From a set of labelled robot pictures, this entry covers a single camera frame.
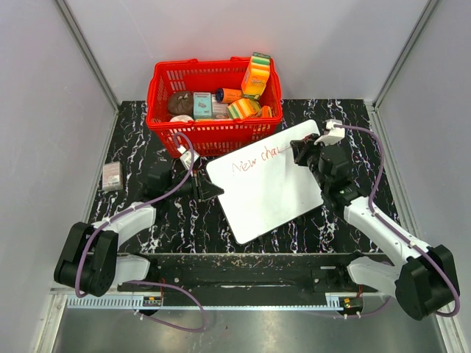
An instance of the yellow sponge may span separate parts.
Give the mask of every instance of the yellow sponge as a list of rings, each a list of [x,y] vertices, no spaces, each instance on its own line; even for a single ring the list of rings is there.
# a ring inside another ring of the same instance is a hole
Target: yellow sponge
[[[252,99],[242,98],[233,102],[227,111],[232,119],[246,119],[256,115],[261,109],[259,103]]]

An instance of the black marble surface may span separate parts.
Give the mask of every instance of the black marble surface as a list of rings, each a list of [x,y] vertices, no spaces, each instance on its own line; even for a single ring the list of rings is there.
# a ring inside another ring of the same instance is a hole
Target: black marble surface
[[[277,130],[289,128],[307,119],[318,124],[331,118],[345,124],[370,128],[361,100],[285,100],[283,122]],[[162,170],[171,168],[172,159],[157,135],[147,129],[146,104],[126,101],[122,104],[111,140],[106,163],[121,162],[124,190],[104,193],[97,190],[90,221],[114,215],[128,207],[143,187],[150,165],[159,162]],[[353,161],[355,182],[370,191],[380,164],[379,151],[369,136],[347,131],[341,142]],[[208,158],[197,163],[204,167]],[[386,175],[375,200],[395,221],[397,211]],[[346,224],[325,207],[284,224],[246,245],[238,245],[217,201],[196,202],[188,197],[173,200],[161,221],[123,244],[129,253],[333,253],[377,252],[378,248],[360,231]]]

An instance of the white wall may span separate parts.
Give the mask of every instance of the white wall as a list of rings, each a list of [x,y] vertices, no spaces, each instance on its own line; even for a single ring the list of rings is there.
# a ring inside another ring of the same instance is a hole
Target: white wall
[[[53,1],[0,12],[0,352],[28,352],[113,121]]]
[[[471,3],[442,1],[380,106],[411,201],[432,245],[455,257],[458,316],[471,344]]]
[[[284,98],[378,94],[427,0],[68,0],[120,100],[163,60],[274,57]]]

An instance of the plastic basket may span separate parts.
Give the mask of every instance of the plastic basket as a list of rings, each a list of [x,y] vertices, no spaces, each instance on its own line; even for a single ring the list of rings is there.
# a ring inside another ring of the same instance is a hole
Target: plastic basket
[[[155,66],[147,95],[146,123],[157,134],[173,158],[179,157],[173,135],[183,132],[201,156],[219,156],[271,135],[283,118],[280,80],[271,60],[270,77],[260,99],[262,106],[272,108],[272,118],[248,118],[243,121],[191,121],[170,123],[167,101],[180,90],[215,93],[217,88],[240,89],[248,57],[225,61],[162,62]],[[186,142],[179,138],[186,148]]]

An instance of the metal floor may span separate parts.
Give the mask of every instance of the metal floor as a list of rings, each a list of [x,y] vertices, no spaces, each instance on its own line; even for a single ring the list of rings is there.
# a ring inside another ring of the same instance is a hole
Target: metal floor
[[[378,299],[365,304],[370,311]],[[155,315],[182,326],[201,324],[197,311]],[[140,321],[130,310],[68,309],[53,352],[446,352],[436,319],[414,321],[396,301],[359,320],[301,311],[212,311],[208,317],[210,327],[197,334]]]

